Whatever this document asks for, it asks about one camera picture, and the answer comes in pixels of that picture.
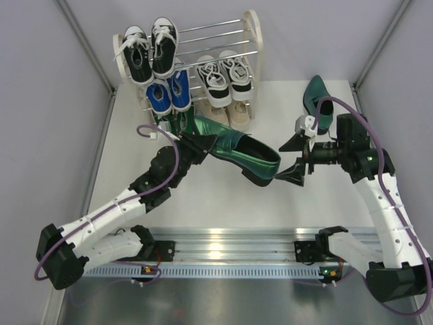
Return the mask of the green sneaker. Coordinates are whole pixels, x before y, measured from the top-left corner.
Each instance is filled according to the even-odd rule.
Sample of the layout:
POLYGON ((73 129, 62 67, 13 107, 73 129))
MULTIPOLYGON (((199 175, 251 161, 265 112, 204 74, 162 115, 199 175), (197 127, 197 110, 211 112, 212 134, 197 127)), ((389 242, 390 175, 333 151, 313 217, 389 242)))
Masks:
POLYGON ((193 133, 193 125, 194 125, 194 115, 195 108, 192 104, 188 110, 185 111, 175 111, 175 131, 176 133, 185 132, 185 133, 193 133))
POLYGON ((162 127, 165 127, 166 129, 172 129, 173 128, 173 114, 169 113, 167 115, 160 115, 156 114, 154 111, 152 111, 152 116, 154 118, 156 125, 161 125, 162 127))

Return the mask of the beige lace sneaker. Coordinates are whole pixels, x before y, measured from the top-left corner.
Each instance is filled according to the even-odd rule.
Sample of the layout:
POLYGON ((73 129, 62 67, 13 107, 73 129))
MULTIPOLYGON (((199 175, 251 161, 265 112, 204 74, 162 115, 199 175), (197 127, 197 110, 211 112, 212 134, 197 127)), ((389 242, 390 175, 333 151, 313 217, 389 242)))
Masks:
POLYGON ((216 108, 208 100, 202 100, 200 101, 200 110, 206 118, 229 126, 229 119, 225 108, 216 108))
POLYGON ((227 107, 229 123, 232 129, 247 131, 250 126, 250 115, 245 102, 232 101, 227 107))

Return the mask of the black white sneaker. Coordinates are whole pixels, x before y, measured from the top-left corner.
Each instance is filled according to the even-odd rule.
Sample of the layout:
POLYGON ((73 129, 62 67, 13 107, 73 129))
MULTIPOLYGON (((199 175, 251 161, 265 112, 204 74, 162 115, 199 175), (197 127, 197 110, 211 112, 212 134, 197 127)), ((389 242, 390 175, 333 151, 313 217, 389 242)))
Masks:
POLYGON ((252 77, 246 66, 245 59, 235 56, 232 50, 222 51, 219 55, 219 66, 229 84, 231 97, 238 102, 252 99, 252 77))
POLYGON ((212 56, 200 57, 195 72, 202 90, 214 107, 223 108, 231 103, 228 82, 212 56))

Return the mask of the blue sneaker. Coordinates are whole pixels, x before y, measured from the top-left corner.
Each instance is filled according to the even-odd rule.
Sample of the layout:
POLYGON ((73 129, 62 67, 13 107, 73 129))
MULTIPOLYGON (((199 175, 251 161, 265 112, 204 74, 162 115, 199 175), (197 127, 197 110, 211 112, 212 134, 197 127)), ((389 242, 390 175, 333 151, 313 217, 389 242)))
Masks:
POLYGON ((152 111, 158 116, 166 116, 172 110, 168 87, 164 82, 152 83, 146 89, 146 96, 151 104, 152 111))
POLYGON ((182 68, 184 62, 176 57, 175 69, 167 79, 170 95, 169 111, 186 112, 191 107, 189 90, 189 68, 182 68))

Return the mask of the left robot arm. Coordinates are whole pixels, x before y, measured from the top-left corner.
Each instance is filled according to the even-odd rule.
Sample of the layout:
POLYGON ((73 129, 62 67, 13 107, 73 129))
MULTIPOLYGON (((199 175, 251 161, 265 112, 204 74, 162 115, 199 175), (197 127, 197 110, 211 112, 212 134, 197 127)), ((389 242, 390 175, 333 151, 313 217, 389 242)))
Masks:
POLYGON ((118 240, 108 234, 168 200, 170 189, 179 185, 192 165, 204 161, 218 138, 185 132, 161 134, 169 146, 159 149, 148 171, 117 197, 72 223, 61 227, 51 223, 41 230, 35 280, 49 280, 56 290, 62 290, 101 264, 129 257, 147 261, 153 256, 154 239, 142 226, 133 227, 118 240))

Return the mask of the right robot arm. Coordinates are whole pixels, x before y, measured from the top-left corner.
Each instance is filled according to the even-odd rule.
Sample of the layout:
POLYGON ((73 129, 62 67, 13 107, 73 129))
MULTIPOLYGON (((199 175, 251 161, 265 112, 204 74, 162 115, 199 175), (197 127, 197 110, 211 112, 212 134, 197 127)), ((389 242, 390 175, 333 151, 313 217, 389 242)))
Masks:
POLYGON ((394 166, 385 150, 371 147, 365 117, 339 115, 333 142, 317 142, 314 122, 313 116, 296 120, 294 136, 280 151, 302 155, 276 178, 303 186, 304 176, 316 165, 340 165, 366 204, 381 244, 377 252, 345 227, 328 227, 315 236, 318 257, 349 263, 380 303, 426 294, 432 287, 432 259, 422 262, 419 254, 425 250, 412 240, 415 232, 398 194, 394 166))

